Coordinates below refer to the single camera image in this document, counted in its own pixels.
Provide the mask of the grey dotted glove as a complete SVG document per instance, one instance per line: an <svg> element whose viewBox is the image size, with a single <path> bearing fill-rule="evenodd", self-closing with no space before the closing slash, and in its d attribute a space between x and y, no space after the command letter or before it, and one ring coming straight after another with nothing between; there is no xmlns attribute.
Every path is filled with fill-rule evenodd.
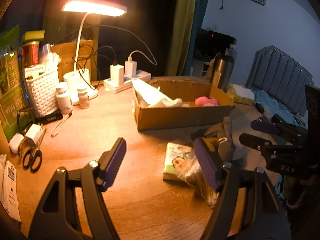
<svg viewBox="0 0 320 240"><path fill-rule="evenodd" d="M231 162L236 150L232 134L232 120L225 116L222 122L199 129L190 137L192 141L202 139L210 151L217 153L223 161Z"/></svg>

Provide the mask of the pink plush toy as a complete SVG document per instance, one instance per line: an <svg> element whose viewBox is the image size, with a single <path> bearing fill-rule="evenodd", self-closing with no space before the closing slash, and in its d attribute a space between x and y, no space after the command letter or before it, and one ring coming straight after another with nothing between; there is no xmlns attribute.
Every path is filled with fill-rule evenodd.
<svg viewBox="0 0 320 240"><path fill-rule="evenodd" d="M215 98L201 96L195 100L196 106L218 106L219 102Z"/></svg>

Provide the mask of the green tissue pack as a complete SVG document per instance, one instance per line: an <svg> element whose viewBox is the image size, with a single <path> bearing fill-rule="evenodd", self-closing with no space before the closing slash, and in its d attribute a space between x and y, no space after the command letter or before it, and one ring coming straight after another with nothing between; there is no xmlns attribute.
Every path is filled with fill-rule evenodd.
<svg viewBox="0 0 320 240"><path fill-rule="evenodd" d="M163 180L185 182L193 157L192 147L173 142L167 143L162 172Z"/></svg>

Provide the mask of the blue patterned blanket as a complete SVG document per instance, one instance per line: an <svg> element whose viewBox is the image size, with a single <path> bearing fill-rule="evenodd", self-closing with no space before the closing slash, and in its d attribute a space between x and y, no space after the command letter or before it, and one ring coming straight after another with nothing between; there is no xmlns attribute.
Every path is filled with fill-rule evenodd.
<svg viewBox="0 0 320 240"><path fill-rule="evenodd" d="M279 103L276 99L271 98L264 90L253 90L255 102L261 104L263 108L267 111L267 116L272 117L278 114L287 123L301 126L298 124L294 115L283 105Z"/></svg>

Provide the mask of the yellow tissue box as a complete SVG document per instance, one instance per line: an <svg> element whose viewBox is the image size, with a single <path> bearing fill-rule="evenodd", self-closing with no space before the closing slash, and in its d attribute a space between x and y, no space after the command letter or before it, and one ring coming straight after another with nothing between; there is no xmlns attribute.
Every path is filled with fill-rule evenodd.
<svg viewBox="0 0 320 240"><path fill-rule="evenodd" d="M226 86L226 94L236 103L243 105L253 105L255 100L254 93L243 86L229 83Z"/></svg>

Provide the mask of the steel thermos cup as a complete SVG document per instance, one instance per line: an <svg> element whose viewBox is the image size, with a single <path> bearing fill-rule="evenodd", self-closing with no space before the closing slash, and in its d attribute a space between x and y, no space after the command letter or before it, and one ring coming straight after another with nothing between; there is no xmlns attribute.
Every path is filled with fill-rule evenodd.
<svg viewBox="0 0 320 240"><path fill-rule="evenodd" d="M221 90L225 90L231 77L233 67L234 58L232 56L218 54L214 59L210 83Z"/></svg>

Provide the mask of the white paper leaflet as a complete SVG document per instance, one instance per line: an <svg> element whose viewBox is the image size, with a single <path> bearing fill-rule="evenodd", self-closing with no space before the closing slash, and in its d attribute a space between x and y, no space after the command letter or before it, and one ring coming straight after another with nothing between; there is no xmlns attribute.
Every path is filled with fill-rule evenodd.
<svg viewBox="0 0 320 240"><path fill-rule="evenodd" d="M17 201L17 170L7 160L6 154L1 154L1 204L6 213L15 221L21 222Z"/></svg>

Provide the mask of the black flashlight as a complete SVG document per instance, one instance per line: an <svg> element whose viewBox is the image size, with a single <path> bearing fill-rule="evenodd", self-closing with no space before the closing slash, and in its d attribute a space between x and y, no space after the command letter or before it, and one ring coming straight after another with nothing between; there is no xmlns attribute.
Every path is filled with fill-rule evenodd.
<svg viewBox="0 0 320 240"><path fill-rule="evenodd" d="M63 114L61 112L54 112L52 114L36 118L34 120L34 123L38 125L46 125L46 124L55 122L57 120L61 120L62 118L63 118Z"/></svg>

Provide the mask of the white earbuds case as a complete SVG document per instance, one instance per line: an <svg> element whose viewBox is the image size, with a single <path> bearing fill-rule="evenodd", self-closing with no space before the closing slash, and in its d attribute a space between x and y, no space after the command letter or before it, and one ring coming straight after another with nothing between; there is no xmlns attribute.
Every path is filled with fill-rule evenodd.
<svg viewBox="0 0 320 240"><path fill-rule="evenodd" d="M19 147L21 142L23 141L24 136L21 133L16 133L9 141L9 147L13 154L17 154L19 152Z"/></svg>

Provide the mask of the small brown pill bottle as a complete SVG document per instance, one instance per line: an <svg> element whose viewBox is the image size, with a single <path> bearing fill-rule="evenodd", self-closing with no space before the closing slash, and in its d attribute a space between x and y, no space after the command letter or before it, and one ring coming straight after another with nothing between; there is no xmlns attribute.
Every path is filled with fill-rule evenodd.
<svg viewBox="0 0 320 240"><path fill-rule="evenodd" d="M78 87L78 98L79 98L79 106L81 109L87 109L90 107L90 102L89 102L89 96L88 96L88 91L87 88L84 87Z"/></svg>

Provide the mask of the white desk lamp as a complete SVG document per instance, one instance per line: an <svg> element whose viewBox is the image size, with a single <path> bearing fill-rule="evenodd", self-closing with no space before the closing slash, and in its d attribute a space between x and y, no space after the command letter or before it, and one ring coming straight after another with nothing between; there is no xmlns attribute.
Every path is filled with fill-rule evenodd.
<svg viewBox="0 0 320 240"><path fill-rule="evenodd" d="M81 12L84 14L80 23L78 38L76 41L73 71L63 75L63 80L67 83L68 89L71 93L72 104L78 105L78 87L86 87L90 99L93 99L98 95L97 89L91 86L90 70L86 68L86 63L80 64L80 47L86 44L84 41L81 41L84 22L90 14L112 17L121 16L127 13L127 7L105 0L67 0L61 10L64 12Z"/></svg>

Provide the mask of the white power strip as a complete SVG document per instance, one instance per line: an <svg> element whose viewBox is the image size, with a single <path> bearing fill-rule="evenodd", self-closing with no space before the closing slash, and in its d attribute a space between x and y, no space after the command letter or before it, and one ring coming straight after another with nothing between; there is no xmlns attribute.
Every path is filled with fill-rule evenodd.
<svg viewBox="0 0 320 240"><path fill-rule="evenodd" d="M143 70L137 70L136 77L130 77L127 75L124 75L124 83L120 85L116 85L111 81L111 79L105 79L104 80L104 88L107 91L110 91L114 94L122 92L124 90L127 90L132 87L132 81L133 80L143 80L143 81L149 81L151 80L151 74L148 72L145 72Z"/></svg>

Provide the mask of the white woven basket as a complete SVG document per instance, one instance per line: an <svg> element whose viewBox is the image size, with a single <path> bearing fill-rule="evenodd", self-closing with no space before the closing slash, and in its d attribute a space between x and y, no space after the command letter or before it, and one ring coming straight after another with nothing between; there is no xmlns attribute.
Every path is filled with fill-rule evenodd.
<svg viewBox="0 0 320 240"><path fill-rule="evenodd" d="M58 110L56 99L56 85L58 83L57 67L26 80L28 99L36 117L42 117Z"/></svg>

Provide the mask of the yellow teal curtain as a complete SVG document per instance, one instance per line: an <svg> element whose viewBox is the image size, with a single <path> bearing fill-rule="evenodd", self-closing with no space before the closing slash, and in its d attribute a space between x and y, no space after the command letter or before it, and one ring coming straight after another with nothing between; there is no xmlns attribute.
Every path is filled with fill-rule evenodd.
<svg viewBox="0 0 320 240"><path fill-rule="evenodd" d="M43 27L45 40L59 44L76 38L83 15L63 12L67 0L46 0ZM186 74L195 35L201 26L208 0L106 0L127 7L120 17L90 15L83 36L99 51L94 75L107 78L116 55L124 63L129 55L138 68L154 76Z"/></svg>

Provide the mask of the yellow green sponge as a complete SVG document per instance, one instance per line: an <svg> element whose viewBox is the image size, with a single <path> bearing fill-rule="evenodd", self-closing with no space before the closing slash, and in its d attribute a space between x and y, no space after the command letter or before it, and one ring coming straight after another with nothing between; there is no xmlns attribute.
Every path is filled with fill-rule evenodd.
<svg viewBox="0 0 320 240"><path fill-rule="evenodd" d="M45 30L26 31L22 36L22 43L44 40Z"/></svg>

